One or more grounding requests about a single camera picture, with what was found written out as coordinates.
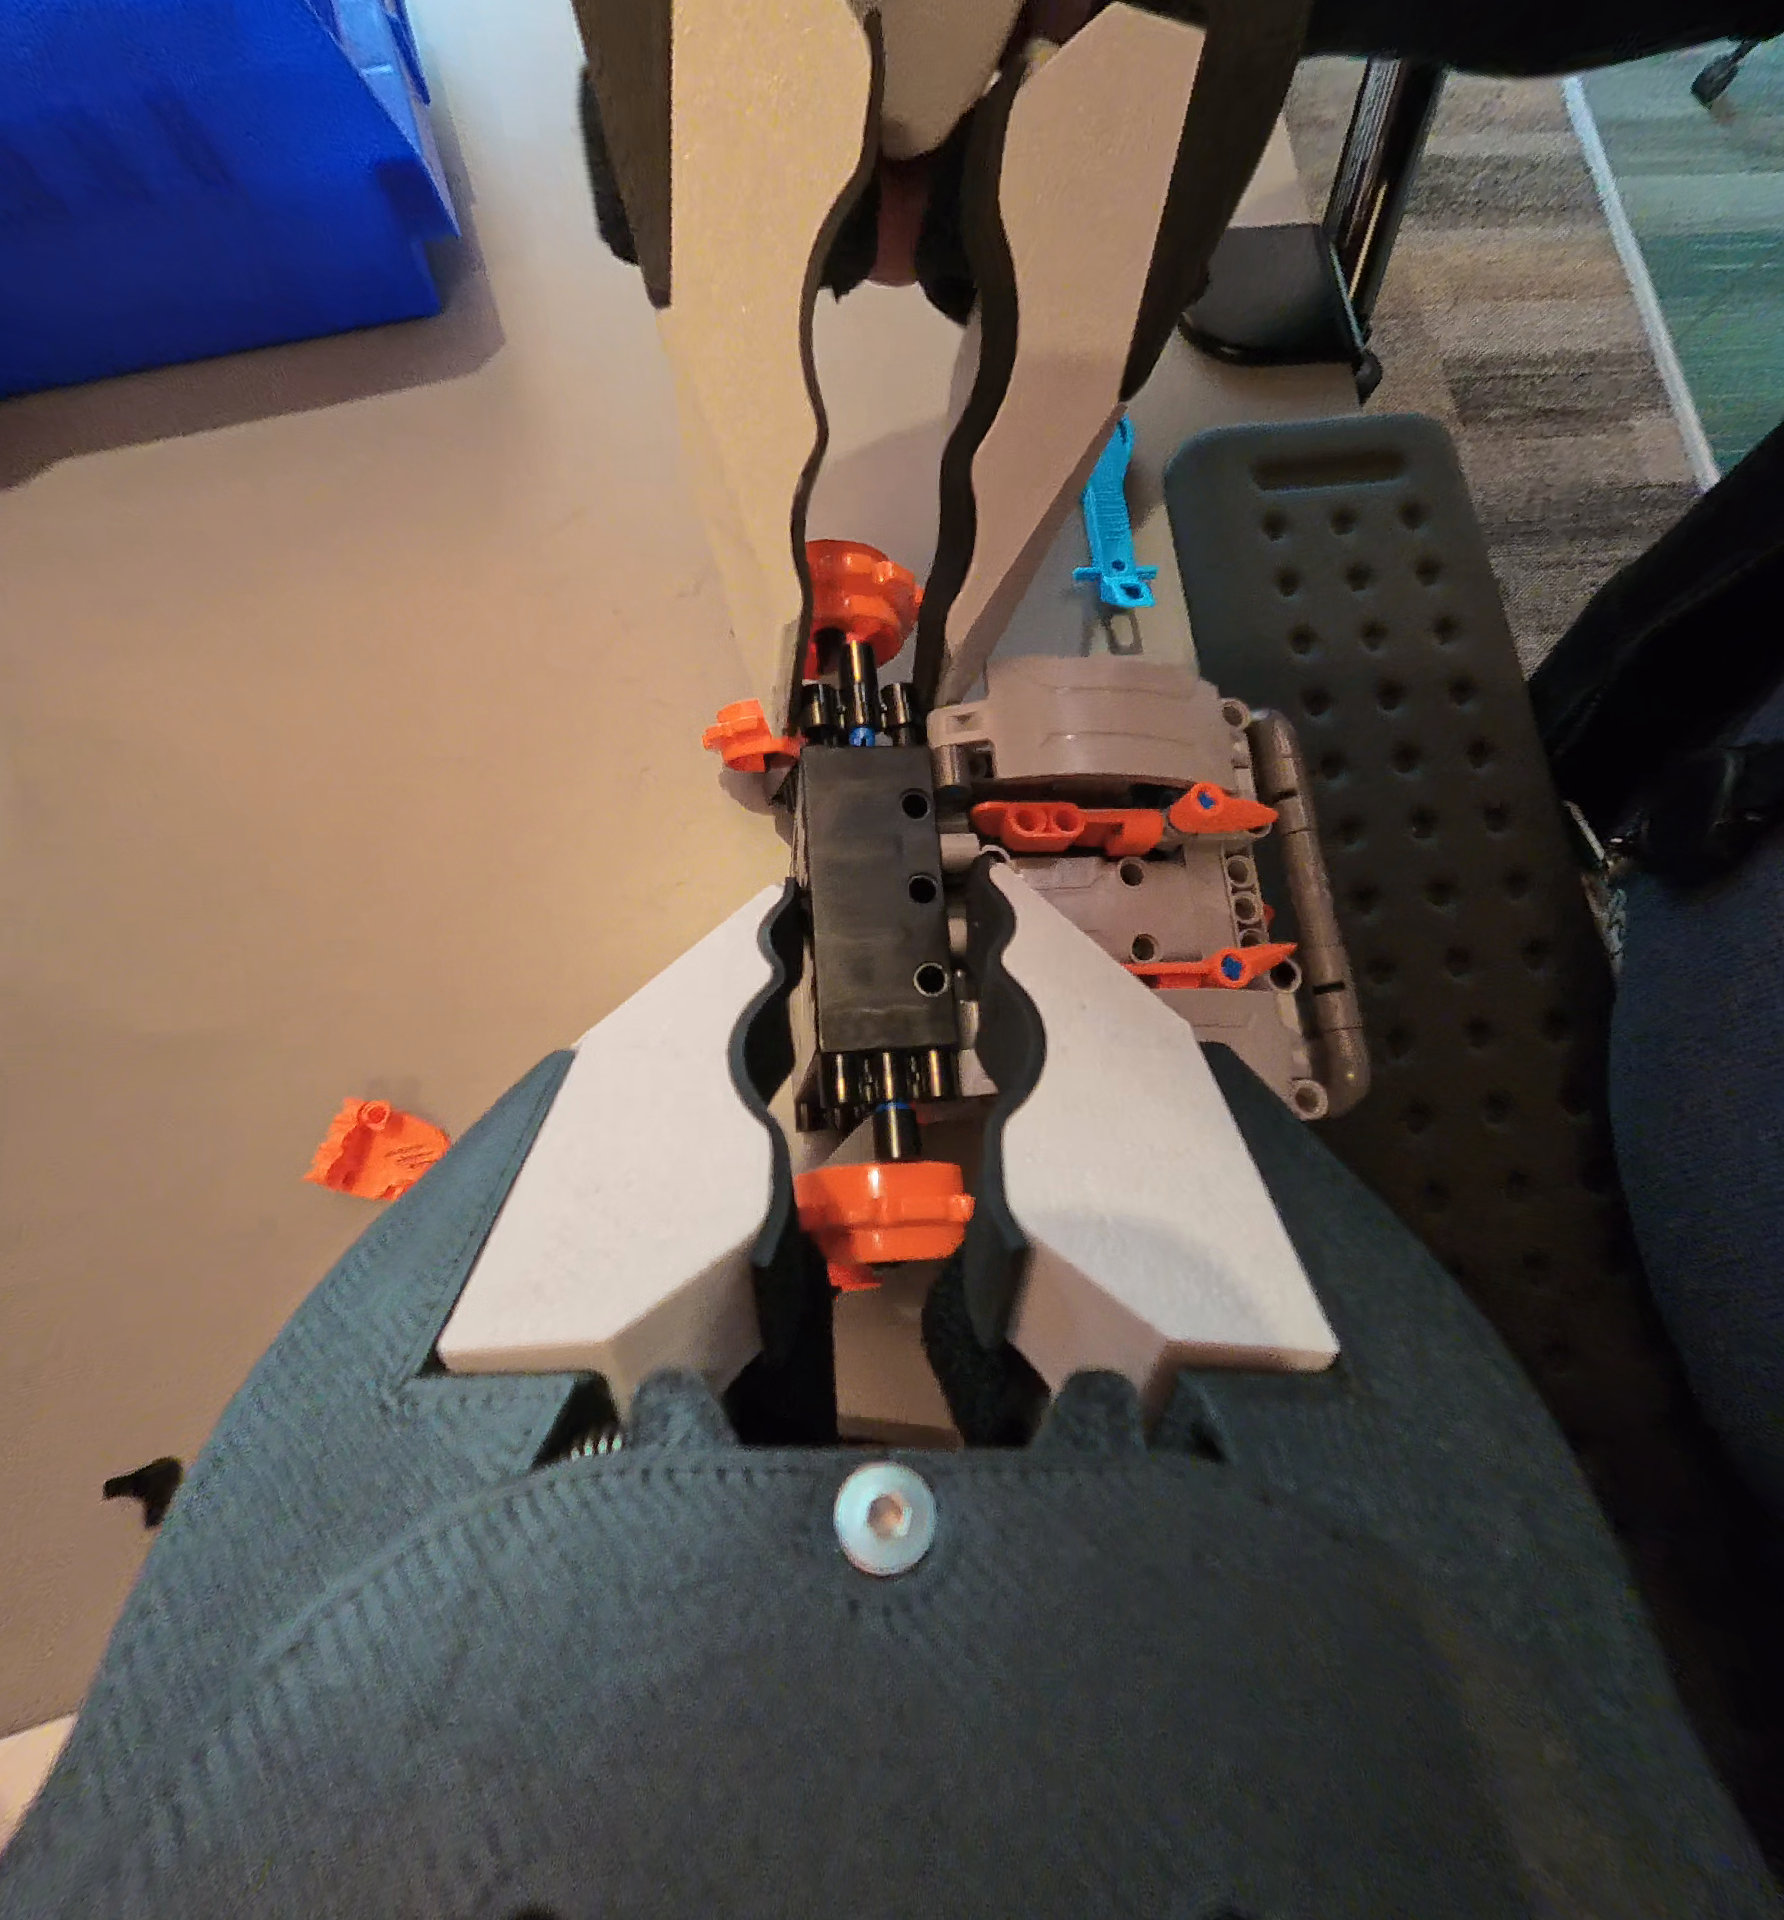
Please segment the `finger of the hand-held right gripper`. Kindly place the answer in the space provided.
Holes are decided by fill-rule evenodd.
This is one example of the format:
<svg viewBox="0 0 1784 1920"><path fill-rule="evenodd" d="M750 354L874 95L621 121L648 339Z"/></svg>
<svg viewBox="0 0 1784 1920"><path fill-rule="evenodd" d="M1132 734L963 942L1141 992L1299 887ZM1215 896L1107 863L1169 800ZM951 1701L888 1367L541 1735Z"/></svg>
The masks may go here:
<svg viewBox="0 0 1784 1920"><path fill-rule="evenodd" d="M731 635L769 708L793 705L809 629L814 301L878 107L878 30L846 3L672 6L668 366Z"/></svg>
<svg viewBox="0 0 1784 1920"><path fill-rule="evenodd" d="M923 674L975 678L1125 412L1207 31L1107 4L1033 40L979 107L971 376L940 476Z"/></svg>

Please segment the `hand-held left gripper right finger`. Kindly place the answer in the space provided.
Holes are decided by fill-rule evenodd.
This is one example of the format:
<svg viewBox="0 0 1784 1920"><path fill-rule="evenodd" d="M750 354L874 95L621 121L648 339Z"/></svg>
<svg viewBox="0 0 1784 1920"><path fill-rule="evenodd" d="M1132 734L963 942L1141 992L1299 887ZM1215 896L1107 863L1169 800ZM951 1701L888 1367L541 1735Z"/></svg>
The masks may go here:
<svg viewBox="0 0 1784 1920"><path fill-rule="evenodd" d="M1337 1336L1191 1027L1029 887L972 887L999 1090L968 1305L1048 1390L1319 1373Z"/></svg>

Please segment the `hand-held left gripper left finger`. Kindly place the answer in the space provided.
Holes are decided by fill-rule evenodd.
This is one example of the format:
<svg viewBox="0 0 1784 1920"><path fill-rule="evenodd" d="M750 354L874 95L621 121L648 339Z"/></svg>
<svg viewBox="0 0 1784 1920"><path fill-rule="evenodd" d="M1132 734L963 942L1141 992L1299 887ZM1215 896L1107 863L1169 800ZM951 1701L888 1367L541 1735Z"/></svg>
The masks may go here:
<svg viewBox="0 0 1784 1920"><path fill-rule="evenodd" d="M451 1373L725 1388L760 1355L784 1139L736 1039L784 986L789 904L762 888L577 1041L440 1334Z"/></svg>

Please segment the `building kit robot model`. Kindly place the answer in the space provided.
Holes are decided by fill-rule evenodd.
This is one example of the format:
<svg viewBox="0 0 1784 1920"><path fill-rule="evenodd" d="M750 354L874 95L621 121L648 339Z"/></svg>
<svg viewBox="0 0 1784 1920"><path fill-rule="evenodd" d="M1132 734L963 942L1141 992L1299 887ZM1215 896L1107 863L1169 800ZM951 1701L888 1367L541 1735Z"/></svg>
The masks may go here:
<svg viewBox="0 0 1784 1920"><path fill-rule="evenodd" d="M872 1154L793 1182L834 1293L965 1238L968 1174L923 1116L986 1101L972 1061L965 879L1002 856L1132 981L1239 1057L1295 1116L1350 1113L1371 1052L1312 790L1284 716L1148 661L1001 661L982 698L921 718L886 671L923 592L852 541L807 545L812 638L787 731L722 708L704 749L780 775L806 916L793 1108L865 1125Z"/></svg>

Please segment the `orange panel piece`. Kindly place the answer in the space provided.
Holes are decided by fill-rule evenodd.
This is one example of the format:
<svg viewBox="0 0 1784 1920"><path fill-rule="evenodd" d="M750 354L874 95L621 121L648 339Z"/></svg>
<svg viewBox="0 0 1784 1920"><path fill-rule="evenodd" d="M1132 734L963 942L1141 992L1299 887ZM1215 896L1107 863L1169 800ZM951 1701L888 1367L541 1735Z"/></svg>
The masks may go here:
<svg viewBox="0 0 1784 1920"><path fill-rule="evenodd" d="M451 1135L432 1121L382 1098L352 1095L330 1116L305 1182L389 1204L416 1187L451 1145Z"/></svg>

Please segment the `blue plastic pin tool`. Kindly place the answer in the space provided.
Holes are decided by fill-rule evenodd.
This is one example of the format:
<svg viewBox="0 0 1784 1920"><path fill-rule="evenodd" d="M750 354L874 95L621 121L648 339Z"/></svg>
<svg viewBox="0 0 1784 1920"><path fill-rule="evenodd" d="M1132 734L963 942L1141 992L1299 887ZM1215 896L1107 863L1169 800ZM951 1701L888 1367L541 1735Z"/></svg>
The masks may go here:
<svg viewBox="0 0 1784 1920"><path fill-rule="evenodd" d="M1113 424L1076 500L1076 527L1085 553L1071 571L1076 597L1076 655L1099 645L1110 656L1139 655L1144 645L1141 619L1156 610L1157 566L1142 564L1128 476L1137 450L1134 421Z"/></svg>

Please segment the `blue storage bin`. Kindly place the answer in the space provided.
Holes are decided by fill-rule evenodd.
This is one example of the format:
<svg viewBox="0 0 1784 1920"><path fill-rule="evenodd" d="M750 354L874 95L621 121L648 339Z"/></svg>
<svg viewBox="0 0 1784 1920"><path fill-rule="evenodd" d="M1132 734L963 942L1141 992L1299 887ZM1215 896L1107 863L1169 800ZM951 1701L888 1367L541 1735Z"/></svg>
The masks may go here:
<svg viewBox="0 0 1784 1920"><path fill-rule="evenodd" d="M424 318L459 221L398 3L0 3L0 402Z"/></svg>

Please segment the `dark perforated tray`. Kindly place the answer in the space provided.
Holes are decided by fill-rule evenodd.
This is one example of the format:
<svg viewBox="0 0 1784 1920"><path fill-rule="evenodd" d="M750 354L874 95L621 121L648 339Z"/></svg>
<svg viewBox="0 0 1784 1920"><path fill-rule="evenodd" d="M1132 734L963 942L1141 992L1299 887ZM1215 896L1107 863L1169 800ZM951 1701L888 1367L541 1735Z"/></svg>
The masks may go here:
<svg viewBox="0 0 1784 1920"><path fill-rule="evenodd" d="M1610 967L1446 433L1215 428L1166 498L1201 669L1281 711L1312 777L1371 1052L1322 1132L1577 1449L1682 1437L1608 1139Z"/></svg>

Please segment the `black office chair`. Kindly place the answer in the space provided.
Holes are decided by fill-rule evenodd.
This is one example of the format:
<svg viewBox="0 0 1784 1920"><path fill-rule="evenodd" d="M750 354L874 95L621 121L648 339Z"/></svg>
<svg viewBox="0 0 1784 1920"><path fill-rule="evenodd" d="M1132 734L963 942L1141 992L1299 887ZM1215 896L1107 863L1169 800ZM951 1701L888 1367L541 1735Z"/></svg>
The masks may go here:
<svg viewBox="0 0 1784 1920"><path fill-rule="evenodd" d="M1784 34L1721 42L1701 58L1690 93L1699 110L1784 110Z"/></svg>

